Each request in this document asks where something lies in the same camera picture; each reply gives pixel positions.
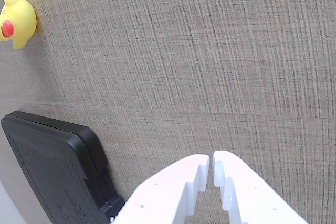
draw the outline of white surface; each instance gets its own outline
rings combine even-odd
[[[257,173],[227,151],[213,155],[214,184],[230,224],[307,224]],[[113,224],[183,224],[204,191],[209,156],[192,155],[145,180]]]
[[[209,156],[200,154],[168,166],[137,187],[113,224],[183,224],[194,214],[208,171]]]
[[[0,223],[26,224],[0,181]]]
[[[227,151],[213,155],[214,184],[231,224],[306,224],[257,173]]]

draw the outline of yellow rubber duck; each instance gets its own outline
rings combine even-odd
[[[13,41],[13,48],[23,48],[36,30],[36,15],[26,0],[4,0],[0,14],[0,41]]]

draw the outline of duck beak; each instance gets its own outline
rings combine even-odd
[[[0,41],[7,41],[11,38],[14,33],[14,26],[8,19],[3,19],[0,17],[1,32]]]

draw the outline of gray textured surface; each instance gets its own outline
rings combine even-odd
[[[0,44],[0,104],[91,127],[122,195],[229,150],[336,222],[336,0],[29,1],[38,31]],[[197,209],[189,223],[227,221],[211,186]]]

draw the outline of black container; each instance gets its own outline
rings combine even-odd
[[[110,223],[125,201],[94,132],[15,111],[1,120],[12,150],[53,224]]]

